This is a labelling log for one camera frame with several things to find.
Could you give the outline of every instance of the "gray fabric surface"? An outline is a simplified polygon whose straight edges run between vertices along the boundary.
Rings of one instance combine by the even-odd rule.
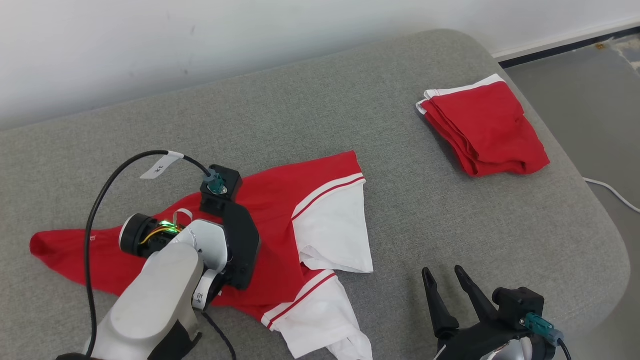
[[[474,40],[432,31],[212,85],[0,133],[0,357],[45,359],[80,350],[89,335],[85,290],[29,253],[37,231],[82,228],[104,181],[138,152],[170,149],[247,176],[354,149],[368,183],[365,209],[375,272],[339,273],[377,359],[435,355],[420,270],[428,266],[462,326],[477,322],[453,267],[490,296],[526,286],[570,335],[601,322],[625,291],[629,263],[607,213],[520,92],[551,165],[531,176],[471,179],[414,104],[427,88],[493,73]],[[130,168],[96,227],[153,214],[197,191],[200,174],[176,163],[154,181]],[[99,318],[115,297],[96,293]],[[282,337],[233,309],[209,314],[239,359],[290,358]],[[202,321],[188,359],[228,359]],[[305,359],[331,359],[320,350]]]

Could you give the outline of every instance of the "black cable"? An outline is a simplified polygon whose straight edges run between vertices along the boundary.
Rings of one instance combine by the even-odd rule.
[[[566,357],[566,360],[571,360],[571,354],[569,354],[569,349],[566,348],[566,344],[564,343],[564,341],[562,341],[562,339],[558,339],[558,345],[560,345],[560,347],[562,348],[562,351],[564,351],[564,356]]]
[[[93,348],[95,347],[95,340],[98,334],[98,320],[97,320],[97,315],[95,314],[95,300],[93,299],[93,288],[91,286],[91,267],[89,263],[89,247],[91,244],[91,230],[93,227],[93,220],[95,219],[95,215],[98,212],[98,208],[100,207],[100,204],[104,199],[104,196],[107,194],[107,190],[109,190],[109,187],[111,187],[111,184],[113,184],[113,181],[115,181],[118,175],[120,175],[120,173],[124,171],[124,169],[126,169],[129,165],[133,164],[134,162],[142,158],[146,158],[147,156],[167,155],[167,154],[169,154],[169,152],[166,150],[145,151],[125,161],[122,165],[120,165],[120,167],[118,167],[113,172],[113,174],[109,177],[107,182],[104,184],[104,186],[102,187],[102,190],[100,191],[100,194],[98,194],[98,198],[95,199],[95,203],[91,208],[91,212],[89,213],[89,219],[86,221],[86,229],[84,233],[84,280],[86,282],[86,294],[87,294],[87,297],[89,298],[89,312],[91,313],[91,340],[89,341],[89,347],[87,348],[87,351],[86,351],[86,357],[91,357],[91,355],[93,354]],[[195,161],[189,156],[185,156],[184,159],[196,165],[200,170],[202,170],[205,173],[206,176],[211,176],[211,173],[207,170],[207,168],[202,166],[201,163]]]
[[[209,316],[209,314],[207,313],[202,313],[202,316],[207,319],[207,321],[209,322],[209,324],[211,326],[213,326],[213,328],[216,330],[216,332],[218,333],[218,335],[220,335],[220,337],[222,338],[222,341],[225,342],[225,344],[227,344],[227,347],[229,348],[229,352],[231,353],[231,359],[233,360],[237,360],[236,357],[236,351],[234,350],[234,346],[231,345],[231,341],[229,341],[229,339],[227,339],[227,337],[225,336],[225,333],[222,332],[222,330],[216,325],[216,323],[213,321],[213,319]]]

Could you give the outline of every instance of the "red fabric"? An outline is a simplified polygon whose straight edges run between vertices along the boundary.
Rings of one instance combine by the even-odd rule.
[[[262,247],[253,279],[246,291],[226,286],[216,297],[217,306],[273,306],[291,302],[306,283],[308,269],[300,264],[300,256],[292,225],[295,207],[322,185],[361,173],[356,154],[336,156],[286,165],[244,178],[237,203],[250,212],[260,233]],[[199,211],[200,193],[176,202],[154,218],[171,220],[180,209],[193,212],[194,219],[220,222]],[[91,242],[92,284],[97,290],[120,296],[135,280],[145,259],[125,254],[118,238],[121,227],[94,230]],[[35,234],[31,253],[49,268],[66,278],[84,284],[84,230],[57,230]]]
[[[435,96],[421,106],[471,176],[532,174],[549,164],[522,105],[504,82]]]
[[[304,283],[308,283],[309,281],[311,281],[313,278],[315,278],[316,276],[320,275],[322,272],[324,272],[325,270],[311,270],[309,268],[307,268],[304,264],[301,264],[301,268],[302,268],[302,276],[304,277]],[[335,273],[333,273],[331,276],[328,276],[328,278],[331,278],[335,276]],[[314,286],[312,289],[309,289],[308,292],[306,292],[306,294],[304,295],[304,297],[306,297],[307,295],[311,294],[319,285],[322,285],[322,282],[320,282],[318,285]],[[296,300],[294,297],[292,300],[287,301],[287,302],[292,302],[291,306],[288,307],[285,311],[283,311],[282,313],[280,313],[278,315],[278,317],[281,317],[282,315],[286,314],[286,312],[288,312],[289,310],[291,310],[295,305],[299,304],[304,297],[301,297],[300,299]],[[269,311],[273,310],[276,306],[278,306],[280,304],[269,304],[269,305],[264,305],[264,306],[234,306],[236,309],[251,315],[252,317],[254,317],[256,320],[258,320],[259,322],[262,322],[262,317]],[[271,328],[271,325],[273,324],[273,321],[269,324],[265,324],[265,326],[267,328]]]

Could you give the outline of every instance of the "white label tag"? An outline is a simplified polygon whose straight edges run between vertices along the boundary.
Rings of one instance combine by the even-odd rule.
[[[162,175],[162,173],[169,167],[172,163],[175,163],[176,160],[184,158],[184,155],[179,152],[170,151],[169,154],[164,155],[158,162],[149,169],[149,171],[142,174],[140,179],[155,179],[158,176]]]
[[[204,311],[204,309],[207,308],[207,295],[209,294],[209,289],[211,289],[213,280],[217,275],[218,272],[215,272],[211,269],[208,269],[203,274],[202,278],[200,278],[200,282],[198,283],[196,291],[193,292],[193,297],[191,298],[191,307],[200,311]]]

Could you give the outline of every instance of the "folded clothing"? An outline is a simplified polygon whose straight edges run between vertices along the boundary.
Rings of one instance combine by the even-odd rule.
[[[549,164],[522,105],[498,75],[462,88],[427,90],[425,97],[418,109],[470,176],[532,174]]]

